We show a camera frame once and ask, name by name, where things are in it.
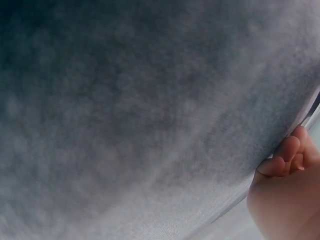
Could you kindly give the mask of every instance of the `finger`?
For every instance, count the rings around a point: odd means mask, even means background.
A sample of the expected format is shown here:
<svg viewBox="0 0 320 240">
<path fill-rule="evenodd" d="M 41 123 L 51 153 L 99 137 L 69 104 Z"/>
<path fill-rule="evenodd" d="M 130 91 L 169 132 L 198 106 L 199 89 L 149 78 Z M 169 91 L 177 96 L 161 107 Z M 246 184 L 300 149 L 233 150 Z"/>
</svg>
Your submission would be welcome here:
<svg viewBox="0 0 320 240">
<path fill-rule="evenodd" d="M 296 136 L 288 136 L 282 141 L 273 156 L 281 157 L 286 163 L 288 163 L 294 158 L 299 148 L 299 139 Z"/>
<path fill-rule="evenodd" d="M 293 174 L 299 171 L 303 171 L 304 168 L 304 155 L 297 153 L 291 161 L 289 174 Z"/>
<path fill-rule="evenodd" d="M 293 130 L 291 135 L 295 136 L 295 137 L 297 137 L 299 139 L 300 147 L 299 147 L 297 153 L 302 154 L 304 149 L 305 149 L 305 145 L 306 145 L 306 142 L 307 142 L 307 139 L 308 139 L 308 136 L 309 136 L 307 129 L 305 127 L 303 127 L 303 126 L 297 126 Z"/>
<path fill-rule="evenodd" d="M 264 160 L 256 169 L 251 186 L 269 178 L 278 177 L 285 168 L 285 161 L 282 157 L 276 156 Z"/>
</svg>

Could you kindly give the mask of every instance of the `gray fabric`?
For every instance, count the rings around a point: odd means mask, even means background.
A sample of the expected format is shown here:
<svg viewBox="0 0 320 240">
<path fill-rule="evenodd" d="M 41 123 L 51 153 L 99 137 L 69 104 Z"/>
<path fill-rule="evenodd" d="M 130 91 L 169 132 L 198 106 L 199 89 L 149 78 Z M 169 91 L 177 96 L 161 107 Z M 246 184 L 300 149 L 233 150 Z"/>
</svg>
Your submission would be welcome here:
<svg viewBox="0 0 320 240">
<path fill-rule="evenodd" d="M 301 121 L 319 13 L 318 0 L 1 1 L 0 238 L 197 239 Z"/>
</svg>

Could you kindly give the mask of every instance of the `blurry fabric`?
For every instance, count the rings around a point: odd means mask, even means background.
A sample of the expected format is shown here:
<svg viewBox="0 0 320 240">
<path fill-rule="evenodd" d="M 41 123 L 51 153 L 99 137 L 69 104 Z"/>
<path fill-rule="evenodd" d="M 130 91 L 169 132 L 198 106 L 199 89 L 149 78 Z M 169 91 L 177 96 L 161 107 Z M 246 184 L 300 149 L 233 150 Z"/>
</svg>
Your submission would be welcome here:
<svg viewBox="0 0 320 240">
<path fill-rule="evenodd" d="M 210 239 L 304 118 L 319 17 L 318 0 L 1 1 L 0 239 Z"/>
</svg>

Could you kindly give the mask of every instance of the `skin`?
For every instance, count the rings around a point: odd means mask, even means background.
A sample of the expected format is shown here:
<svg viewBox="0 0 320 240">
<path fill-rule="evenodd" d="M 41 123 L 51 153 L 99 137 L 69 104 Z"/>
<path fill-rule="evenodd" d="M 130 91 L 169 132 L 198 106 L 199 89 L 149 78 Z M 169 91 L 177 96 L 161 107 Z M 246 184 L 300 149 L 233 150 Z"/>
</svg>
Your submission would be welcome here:
<svg viewBox="0 0 320 240">
<path fill-rule="evenodd" d="M 256 169 L 247 208 L 267 240 L 320 240 L 320 152 L 304 127 Z"/>
</svg>

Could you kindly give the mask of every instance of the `textured fabric surface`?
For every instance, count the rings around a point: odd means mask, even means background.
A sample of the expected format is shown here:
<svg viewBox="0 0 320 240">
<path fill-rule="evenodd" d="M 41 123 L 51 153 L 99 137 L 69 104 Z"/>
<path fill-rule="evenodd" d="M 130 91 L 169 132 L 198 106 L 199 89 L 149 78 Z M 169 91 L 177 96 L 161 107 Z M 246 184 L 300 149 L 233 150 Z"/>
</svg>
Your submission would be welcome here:
<svg viewBox="0 0 320 240">
<path fill-rule="evenodd" d="M 199 238 L 302 120 L 319 14 L 318 0 L 1 1 L 0 239 Z"/>
</svg>

